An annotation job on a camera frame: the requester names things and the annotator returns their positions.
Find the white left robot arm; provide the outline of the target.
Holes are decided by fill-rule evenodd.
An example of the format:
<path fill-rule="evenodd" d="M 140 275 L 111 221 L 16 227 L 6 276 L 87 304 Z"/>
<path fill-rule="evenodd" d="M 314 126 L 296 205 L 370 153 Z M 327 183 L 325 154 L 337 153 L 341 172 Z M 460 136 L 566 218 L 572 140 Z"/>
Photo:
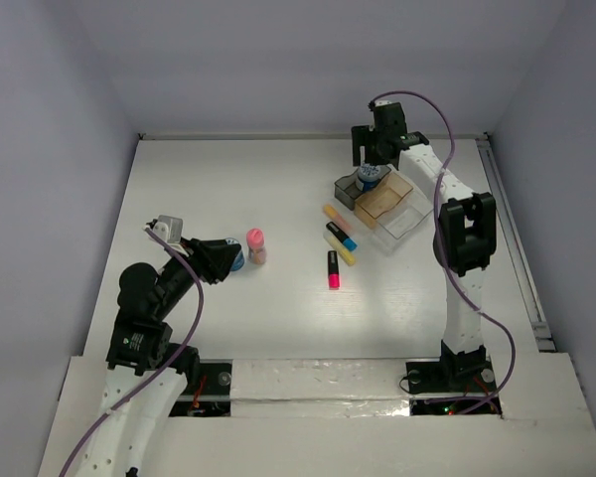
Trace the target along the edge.
<path fill-rule="evenodd" d="M 157 269 L 145 262 L 119 277 L 118 313 L 105 358 L 100 416 L 61 473 L 139 476 L 177 398 L 200 380 L 199 352 L 172 342 L 166 318 L 192 287 L 224 281 L 241 253 L 235 240 L 185 239 Z"/>

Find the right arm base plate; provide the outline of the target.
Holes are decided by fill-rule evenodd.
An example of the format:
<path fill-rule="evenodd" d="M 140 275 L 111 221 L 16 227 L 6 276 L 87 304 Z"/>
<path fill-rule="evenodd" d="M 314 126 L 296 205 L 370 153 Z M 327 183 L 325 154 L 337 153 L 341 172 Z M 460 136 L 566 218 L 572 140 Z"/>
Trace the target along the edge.
<path fill-rule="evenodd" d="M 449 381 L 438 361 L 410 361 L 405 364 L 398 386 L 408 395 L 412 416 L 451 416 L 476 404 L 478 407 L 467 414 L 502 414 L 497 397 L 482 403 L 497 388 L 490 361 L 474 375 L 459 378 L 456 382 Z"/>

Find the pink capped bottle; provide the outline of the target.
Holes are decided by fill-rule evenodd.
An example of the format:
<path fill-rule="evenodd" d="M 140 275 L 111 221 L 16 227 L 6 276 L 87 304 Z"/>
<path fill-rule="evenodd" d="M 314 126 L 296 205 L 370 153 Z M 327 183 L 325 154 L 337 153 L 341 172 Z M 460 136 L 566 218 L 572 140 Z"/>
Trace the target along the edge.
<path fill-rule="evenodd" d="M 248 258 L 256 264 L 262 265 L 267 260 L 264 233 L 261 229 L 251 229 L 246 234 Z"/>

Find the orange yellow highlighter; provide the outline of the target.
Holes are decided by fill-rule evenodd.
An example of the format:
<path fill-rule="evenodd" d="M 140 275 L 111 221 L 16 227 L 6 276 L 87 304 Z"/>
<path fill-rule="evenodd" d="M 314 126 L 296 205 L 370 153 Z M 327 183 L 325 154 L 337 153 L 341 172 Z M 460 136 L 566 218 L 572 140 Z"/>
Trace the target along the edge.
<path fill-rule="evenodd" d="M 330 204 L 323 206 L 323 213 L 325 216 L 333 222 L 339 229 L 341 229 L 348 236 L 354 234 L 354 230 L 351 225 L 345 220 L 345 218 Z"/>

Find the black blue highlighter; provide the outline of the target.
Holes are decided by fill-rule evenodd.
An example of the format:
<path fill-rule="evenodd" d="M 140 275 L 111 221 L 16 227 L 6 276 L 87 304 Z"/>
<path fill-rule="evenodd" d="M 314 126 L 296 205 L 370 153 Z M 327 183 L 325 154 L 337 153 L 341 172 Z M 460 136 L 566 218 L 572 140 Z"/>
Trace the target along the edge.
<path fill-rule="evenodd" d="M 357 248 L 356 242 L 334 222 L 326 223 L 326 229 L 348 250 L 354 251 Z"/>

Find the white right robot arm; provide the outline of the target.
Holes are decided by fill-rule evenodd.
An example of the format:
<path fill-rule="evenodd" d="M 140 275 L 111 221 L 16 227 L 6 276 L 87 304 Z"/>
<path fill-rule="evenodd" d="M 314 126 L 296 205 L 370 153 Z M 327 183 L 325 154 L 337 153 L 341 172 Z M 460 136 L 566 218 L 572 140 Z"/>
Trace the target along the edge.
<path fill-rule="evenodd" d="M 484 274 L 497 249 L 497 207 L 440 160 L 429 140 L 408 129 L 400 103 L 373 100 L 373 122 L 352 129 L 355 165 L 389 166 L 432 202 L 433 252 L 446 280 L 446 325 L 440 355 L 409 362 L 405 389 L 413 394 L 461 393 L 490 365 L 481 325 Z"/>

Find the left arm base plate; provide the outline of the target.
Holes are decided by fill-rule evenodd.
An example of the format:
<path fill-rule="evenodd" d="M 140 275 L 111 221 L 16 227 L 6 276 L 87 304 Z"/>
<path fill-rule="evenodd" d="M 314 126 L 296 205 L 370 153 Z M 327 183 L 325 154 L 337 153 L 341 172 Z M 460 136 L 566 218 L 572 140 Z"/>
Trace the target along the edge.
<path fill-rule="evenodd" d="M 228 417 L 232 361 L 201 362 L 198 379 L 177 398 L 170 417 Z"/>

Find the black pink highlighter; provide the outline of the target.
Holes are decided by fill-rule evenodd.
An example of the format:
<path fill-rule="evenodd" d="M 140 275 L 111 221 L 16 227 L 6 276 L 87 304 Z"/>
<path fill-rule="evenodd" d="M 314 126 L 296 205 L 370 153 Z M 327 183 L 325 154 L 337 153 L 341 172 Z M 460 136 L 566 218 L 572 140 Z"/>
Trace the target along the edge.
<path fill-rule="evenodd" d="M 335 250 L 329 250 L 327 253 L 327 267 L 329 288 L 337 290 L 340 288 L 340 273 L 338 254 Z"/>

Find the blue paint jar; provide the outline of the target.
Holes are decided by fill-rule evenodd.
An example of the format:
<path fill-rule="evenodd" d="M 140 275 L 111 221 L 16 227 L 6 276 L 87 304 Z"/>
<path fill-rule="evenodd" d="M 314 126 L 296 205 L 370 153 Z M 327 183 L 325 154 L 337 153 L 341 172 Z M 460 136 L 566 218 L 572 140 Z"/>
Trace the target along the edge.
<path fill-rule="evenodd" d="M 236 238 L 226 238 L 225 241 L 227 244 L 233 244 L 238 246 L 238 254 L 232 262 L 230 271 L 235 272 L 242 269 L 244 267 L 245 259 L 240 242 Z"/>
<path fill-rule="evenodd" d="M 363 193 L 374 188 L 381 179 L 381 167 L 364 163 L 356 171 L 356 187 Z"/>

